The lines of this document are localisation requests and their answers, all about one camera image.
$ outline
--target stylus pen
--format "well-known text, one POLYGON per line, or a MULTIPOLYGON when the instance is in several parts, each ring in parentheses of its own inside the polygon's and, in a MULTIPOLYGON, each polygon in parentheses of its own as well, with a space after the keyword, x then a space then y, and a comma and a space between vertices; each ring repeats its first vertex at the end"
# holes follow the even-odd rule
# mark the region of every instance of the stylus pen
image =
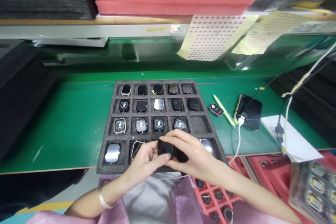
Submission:
POLYGON ((219 99, 217 98, 217 96, 213 95, 213 97, 214 97, 215 101, 217 102, 218 106, 224 111, 224 115, 225 115, 226 119, 229 121, 229 123, 231 124, 231 126, 233 128, 236 128, 236 125, 233 122, 233 120, 231 119, 231 116, 226 111, 226 109, 224 108, 224 106, 222 105, 222 103, 219 101, 219 99))

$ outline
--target paper sheet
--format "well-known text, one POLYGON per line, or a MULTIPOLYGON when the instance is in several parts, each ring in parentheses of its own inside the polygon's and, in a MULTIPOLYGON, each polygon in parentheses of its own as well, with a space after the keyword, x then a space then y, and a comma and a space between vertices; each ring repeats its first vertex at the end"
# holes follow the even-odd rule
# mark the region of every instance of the paper sheet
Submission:
POLYGON ((258 17, 193 16, 177 55, 186 60, 214 61, 232 47, 258 17))
POLYGON ((301 15, 274 11, 253 27, 233 49, 235 54, 263 54, 266 49, 289 29, 310 21, 301 15))
MULTIPOLYGON (((285 118, 280 118, 281 126, 285 125, 285 118)), ((262 117, 261 123, 268 130, 274 139, 277 138, 275 127, 278 123, 278 115, 269 117, 262 117)), ((292 162, 301 163, 323 158, 323 156, 289 123, 286 123, 286 142, 287 142, 287 155, 292 162)))

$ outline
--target woman's right hand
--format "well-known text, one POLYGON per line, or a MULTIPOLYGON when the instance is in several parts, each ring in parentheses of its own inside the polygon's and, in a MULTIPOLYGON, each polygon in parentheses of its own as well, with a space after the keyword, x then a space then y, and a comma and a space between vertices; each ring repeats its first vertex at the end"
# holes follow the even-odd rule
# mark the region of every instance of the woman's right hand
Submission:
POLYGON ((166 166, 227 190, 233 189, 235 171, 212 156, 197 138, 182 130, 174 129, 160 139, 171 143, 189 158, 186 163, 170 160, 166 166))

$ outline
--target green work surface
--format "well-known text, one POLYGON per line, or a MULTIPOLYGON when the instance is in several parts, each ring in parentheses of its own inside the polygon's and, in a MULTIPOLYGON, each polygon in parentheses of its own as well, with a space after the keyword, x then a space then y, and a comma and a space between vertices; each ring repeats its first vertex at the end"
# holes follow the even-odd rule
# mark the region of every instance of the green work surface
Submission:
MULTIPOLYGON (((87 74, 69 75, 65 78, 67 81, 77 82, 62 82, 53 88, 20 139, 0 163, 0 173, 96 166, 116 80, 174 79, 175 76, 195 79, 205 104, 215 103, 212 97, 215 94, 231 115, 240 94, 252 96, 266 84, 265 76, 209 78, 210 74, 177 71, 89 74, 89 79, 100 80, 96 82, 83 82, 88 79, 87 74)), ((261 92, 258 100, 263 104, 263 117, 278 114, 282 106, 281 98, 270 88, 261 92)), ((211 118, 226 155, 233 156, 238 144, 238 131, 229 125, 224 116, 219 118, 211 114, 211 118)), ((331 148, 293 111, 290 112, 289 122, 315 148, 331 148)), ((257 132, 242 127, 241 135, 240 155, 280 151, 263 126, 257 132)))

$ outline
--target bracelet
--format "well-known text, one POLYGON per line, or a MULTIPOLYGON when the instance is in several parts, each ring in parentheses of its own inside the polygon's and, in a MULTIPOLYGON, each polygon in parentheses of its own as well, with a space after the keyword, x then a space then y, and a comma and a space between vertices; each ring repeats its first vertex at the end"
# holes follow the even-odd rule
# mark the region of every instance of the bracelet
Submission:
POLYGON ((103 198, 103 194, 102 194, 102 187, 103 187, 103 184, 105 181, 111 181, 110 179, 104 179, 100 185, 99 185, 99 188, 98 188, 98 194, 99 194, 99 199, 100 199, 100 203, 103 205, 103 207, 107 208, 107 209, 111 209, 115 206, 116 202, 112 205, 112 206, 109 206, 106 201, 104 200, 103 198))

